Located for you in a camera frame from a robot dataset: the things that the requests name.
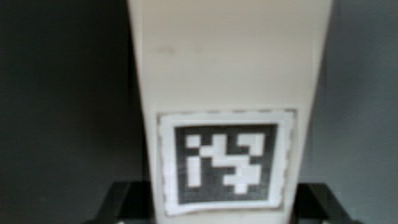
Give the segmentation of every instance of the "black and white square pattern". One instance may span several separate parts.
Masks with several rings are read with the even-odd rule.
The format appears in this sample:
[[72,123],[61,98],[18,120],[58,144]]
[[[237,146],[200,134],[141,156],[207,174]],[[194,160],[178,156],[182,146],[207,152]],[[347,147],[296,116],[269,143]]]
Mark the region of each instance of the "black and white square pattern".
[[281,205],[292,128],[281,110],[161,117],[169,215]]

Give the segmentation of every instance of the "black base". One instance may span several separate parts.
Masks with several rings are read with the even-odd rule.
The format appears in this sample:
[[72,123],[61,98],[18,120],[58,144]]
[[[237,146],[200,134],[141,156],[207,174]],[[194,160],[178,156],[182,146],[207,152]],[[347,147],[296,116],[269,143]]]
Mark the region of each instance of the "black base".
[[[353,221],[326,184],[299,184],[290,224],[361,224]],[[97,219],[86,224],[155,224],[150,182],[114,183]]]

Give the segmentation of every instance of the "white panel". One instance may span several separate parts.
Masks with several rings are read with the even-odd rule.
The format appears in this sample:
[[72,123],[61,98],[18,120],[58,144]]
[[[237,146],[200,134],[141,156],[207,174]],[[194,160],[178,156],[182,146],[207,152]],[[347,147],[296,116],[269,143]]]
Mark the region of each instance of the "white panel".
[[[331,0],[130,0],[159,224],[289,223],[329,11]],[[283,207],[169,217],[161,114],[274,109],[297,111]]]

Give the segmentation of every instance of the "white board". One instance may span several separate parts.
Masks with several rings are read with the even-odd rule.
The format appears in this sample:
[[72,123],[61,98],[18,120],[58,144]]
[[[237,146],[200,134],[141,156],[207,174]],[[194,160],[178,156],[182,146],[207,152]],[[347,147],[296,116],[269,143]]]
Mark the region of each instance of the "white board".
[[[130,0],[159,224],[289,223],[329,14],[331,0]],[[281,203],[173,213],[162,118],[262,111],[296,114]]]

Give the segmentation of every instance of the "dark background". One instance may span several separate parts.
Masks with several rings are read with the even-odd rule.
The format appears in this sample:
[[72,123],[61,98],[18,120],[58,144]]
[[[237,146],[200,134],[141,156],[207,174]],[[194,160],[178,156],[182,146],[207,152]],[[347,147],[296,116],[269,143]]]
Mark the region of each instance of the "dark background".
[[[338,0],[303,181],[365,224],[398,215],[398,1]],[[82,224],[141,180],[123,0],[0,0],[0,223]]]

